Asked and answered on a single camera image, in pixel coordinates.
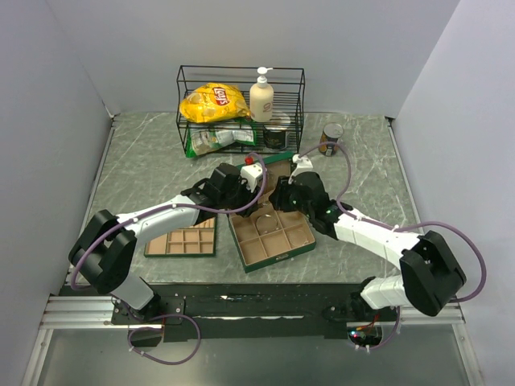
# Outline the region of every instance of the yellow chip bag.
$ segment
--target yellow chip bag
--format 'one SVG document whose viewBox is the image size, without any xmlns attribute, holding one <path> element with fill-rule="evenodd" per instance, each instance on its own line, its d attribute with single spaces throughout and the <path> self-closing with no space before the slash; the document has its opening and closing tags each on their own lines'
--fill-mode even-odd
<svg viewBox="0 0 515 386">
<path fill-rule="evenodd" d="M 180 113 L 190 122 L 209 123 L 249 115 L 237 86 L 207 83 L 180 102 Z"/>
</svg>

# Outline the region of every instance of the wall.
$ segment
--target wall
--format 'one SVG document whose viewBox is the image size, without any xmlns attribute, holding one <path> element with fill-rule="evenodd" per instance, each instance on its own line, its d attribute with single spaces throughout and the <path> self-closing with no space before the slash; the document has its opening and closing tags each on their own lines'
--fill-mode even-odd
<svg viewBox="0 0 515 386">
<path fill-rule="evenodd" d="M 0 2 L 0 36 L 0 376 L 14 385 L 63 282 L 109 117 L 45 2 Z"/>
<path fill-rule="evenodd" d="M 458 0 L 48 3 L 112 113 L 174 111 L 179 65 L 212 64 L 304 67 L 308 111 L 395 117 Z"/>
<path fill-rule="evenodd" d="M 513 384 L 515 3 L 462 0 L 402 106 L 395 136 L 422 218 L 453 223 L 485 255 L 463 304 L 488 384 Z M 471 284 L 478 264 L 463 244 Z"/>
</svg>

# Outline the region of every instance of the table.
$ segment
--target table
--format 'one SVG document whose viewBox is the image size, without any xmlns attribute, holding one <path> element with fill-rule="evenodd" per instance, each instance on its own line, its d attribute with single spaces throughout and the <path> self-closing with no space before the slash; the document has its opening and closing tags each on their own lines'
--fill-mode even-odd
<svg viewBox="0 0 515 386">
<path fill-rule="evenodd" d="M 318 142 L 328 122 L 344 127 L 343 142 L 352 161 L 352 183 L 344 202 L 388 224 L 414 224 L 412 200 L 388 121 L 380 116 L 308 113 L 301 150 Z M 167 201 L 208 177 L 219 163 L 243 163 L 243 154 L 185 158 L 173 113 L 126 113 L 114 118 L 113 127 L 89 216 L 101 209 L 118 214 Z M 342 154 L 324 157 L 314 151 L 311 160 L 329 195 L 336 197 L 347 173 Z M 215 258 L 152 259 L 140 249 L 134 254 L 132 270 L 149 283 L 360 282 L 397 272 L 362 248 L 313 233 L 314 251 L 245 273 L 227 220 L 219 215 Z"/>
</svg>

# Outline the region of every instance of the soap dispenser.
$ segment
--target soap dispenser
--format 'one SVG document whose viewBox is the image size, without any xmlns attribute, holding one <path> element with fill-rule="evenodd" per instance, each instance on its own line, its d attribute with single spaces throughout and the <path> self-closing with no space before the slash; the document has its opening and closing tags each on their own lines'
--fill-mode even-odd
<svg viewBox="0 0 515 386">
<path fill-rule="evenodd" d="M 256 122 L 268 122 L 274 110 L 274 88 L 268 84 L 266 73 L 273 68 L 260 67 L 257 83 L 250 88 L 250 116 Z"/>
</svg>

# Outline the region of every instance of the black wire shelf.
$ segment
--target black wire shelf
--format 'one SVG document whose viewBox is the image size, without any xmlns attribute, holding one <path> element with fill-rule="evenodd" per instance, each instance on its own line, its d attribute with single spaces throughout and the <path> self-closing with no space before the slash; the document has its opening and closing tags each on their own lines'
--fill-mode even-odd
<svg viewBox="0 0 515 386">
<path fill-rule="evenodd" d="M 249 106 L 249 90 L 258 78 L 257 67 L 222 67 L 222 66 L 194 66 L 182 65 L 177 74 L 177 89 L 179 103 L 175 123 L 183 146 L 187 150 L 187 138 L 191 129 L 205 126 L 210 129 L 242 129 L 239 121 L 221 121 L 207 124 L 198 124 L 188 121 L 179 111 L 180 102 L 195 89 L 206 83 L 223 83 L 237 85 L 247 106 Z M 286 132 L 286 148 L 274 150 L 266 147 L 263 125 L 255 125 L 255 146 L 233 143 L 230 146 L 217 150 L 217 153 L 248 153 L 256 151 L 260 154 L 276 154 L 283 151 L 299 152 L 300 142 L 304 128 L 304 89 L 306 85 L 303 68 L 274 68 L 268 75 L 269 84 L 274 87 L 274 112 L 272 118 L 285 113 L 290 118 L 288 124 L 275 124 Z"/>
</svg>

